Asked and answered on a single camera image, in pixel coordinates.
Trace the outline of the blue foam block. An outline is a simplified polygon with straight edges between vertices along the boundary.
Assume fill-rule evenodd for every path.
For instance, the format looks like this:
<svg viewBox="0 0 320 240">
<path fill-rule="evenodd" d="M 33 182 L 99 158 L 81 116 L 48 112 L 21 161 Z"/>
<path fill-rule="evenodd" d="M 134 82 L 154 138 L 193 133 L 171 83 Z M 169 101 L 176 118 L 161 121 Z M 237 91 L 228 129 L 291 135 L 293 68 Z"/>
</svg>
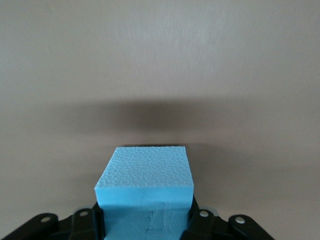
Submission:
<svg viewBox="0 0 320 240">
<path fill-rule="evenodd" d="M 104 240 L 180 240 L 194 196 L 186 148 L 117 147 L 94 191 Z"/>
</svg>

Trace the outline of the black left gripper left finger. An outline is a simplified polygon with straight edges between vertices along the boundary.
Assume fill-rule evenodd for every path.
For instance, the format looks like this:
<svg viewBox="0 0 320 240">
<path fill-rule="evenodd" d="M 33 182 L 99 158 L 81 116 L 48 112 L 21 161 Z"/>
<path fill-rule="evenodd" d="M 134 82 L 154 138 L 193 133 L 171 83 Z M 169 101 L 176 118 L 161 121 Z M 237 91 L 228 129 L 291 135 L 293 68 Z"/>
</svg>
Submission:
<svg viewBox="0 0 320 240">
<path fill-rule="evenodd" d="M 104 240 L 103 211 L 95 204 L 62 220 L 54 213 L 41 213 L 0 240 Z"/>
</svg>

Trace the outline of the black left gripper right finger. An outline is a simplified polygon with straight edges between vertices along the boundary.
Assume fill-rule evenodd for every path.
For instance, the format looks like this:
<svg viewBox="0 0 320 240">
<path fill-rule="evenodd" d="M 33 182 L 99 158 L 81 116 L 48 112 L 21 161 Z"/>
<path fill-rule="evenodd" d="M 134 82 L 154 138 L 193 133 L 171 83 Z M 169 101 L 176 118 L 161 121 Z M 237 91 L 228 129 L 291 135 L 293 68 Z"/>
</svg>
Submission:
<svg viewBox="0 0 320 240">
<path fill-rule="evenodd" d="M 193 198 L 188 212 L 187 228 L 179 240 L 275 240 L 275 238 L 247 215 L 232 215 L 225 221 L 211 210 L 199 207 Z"/>
</svg>

